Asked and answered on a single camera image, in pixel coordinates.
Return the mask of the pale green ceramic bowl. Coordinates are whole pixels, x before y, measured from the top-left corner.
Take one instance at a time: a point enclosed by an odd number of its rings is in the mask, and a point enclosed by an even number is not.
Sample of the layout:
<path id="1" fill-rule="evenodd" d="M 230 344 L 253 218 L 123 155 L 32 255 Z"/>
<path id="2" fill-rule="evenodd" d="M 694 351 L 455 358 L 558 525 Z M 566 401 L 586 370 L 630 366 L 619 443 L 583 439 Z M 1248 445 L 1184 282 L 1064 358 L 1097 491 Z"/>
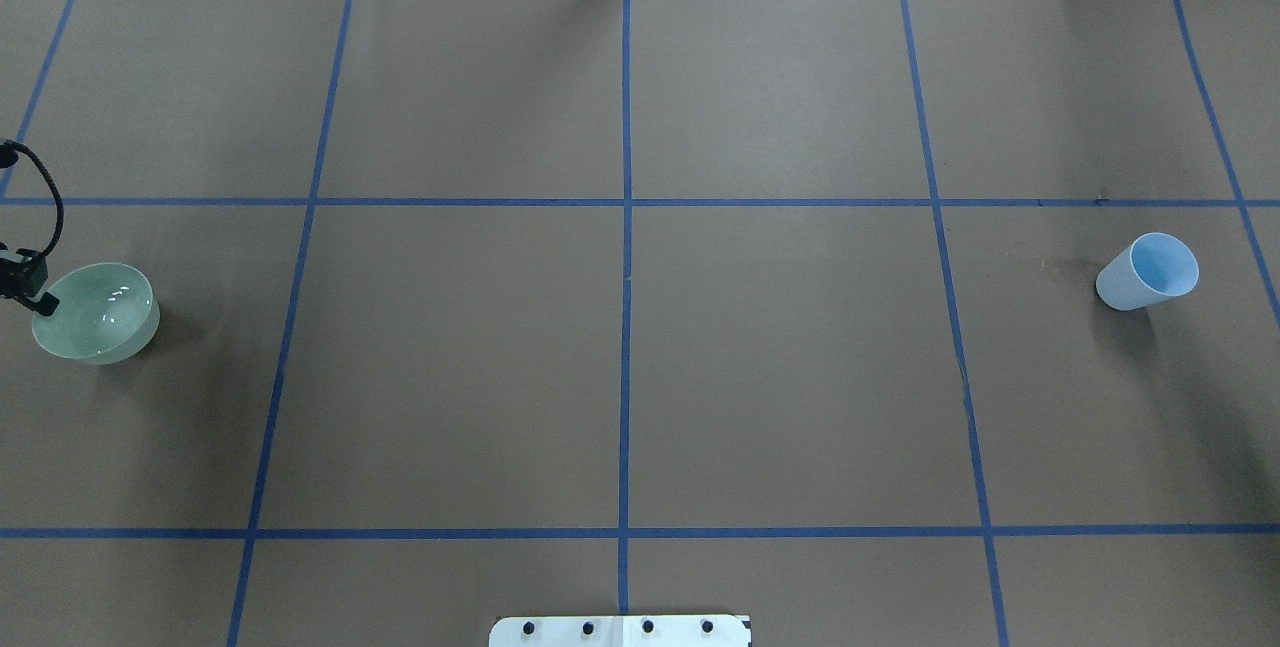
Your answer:
<path id="1" fill-rule="evenodd" d="M 45 352 L 76 363 L 109 365 L 133 357 L 151 342 L 161 319 L 150 279 L 124 263 L 82 266 L 47 293 L 59 304 L 50 316 L 32 316 L 35 341 Z"/>

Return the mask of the light blue plastic cup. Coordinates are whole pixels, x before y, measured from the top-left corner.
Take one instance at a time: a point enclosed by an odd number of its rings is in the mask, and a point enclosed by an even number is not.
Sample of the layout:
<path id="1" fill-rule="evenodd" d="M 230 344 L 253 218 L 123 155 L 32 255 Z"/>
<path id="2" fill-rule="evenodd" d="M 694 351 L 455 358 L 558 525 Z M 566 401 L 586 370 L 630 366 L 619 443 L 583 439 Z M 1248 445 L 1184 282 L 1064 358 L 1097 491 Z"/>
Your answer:
<path id="1" fill-rule="evenodd" d="M 1112 310 L 1134 311 L 1188 295 L 1199 278 L 1199 263 L 1187 243 L 1172 234 L 1149 232 L 1100 272 L 1094 292 Z"/>

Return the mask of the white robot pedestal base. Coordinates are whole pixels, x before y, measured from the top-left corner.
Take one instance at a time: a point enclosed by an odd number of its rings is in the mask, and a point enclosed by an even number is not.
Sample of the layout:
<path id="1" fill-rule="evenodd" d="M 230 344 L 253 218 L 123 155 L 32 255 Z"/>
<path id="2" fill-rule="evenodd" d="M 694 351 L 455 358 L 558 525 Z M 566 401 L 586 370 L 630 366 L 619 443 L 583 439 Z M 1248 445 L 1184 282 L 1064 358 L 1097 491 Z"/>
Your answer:
<path id="1" fill-rule="evenodd" d="M 731 614 L 512 616 L 489 646 L 751 646 L 750 618 Z"/>

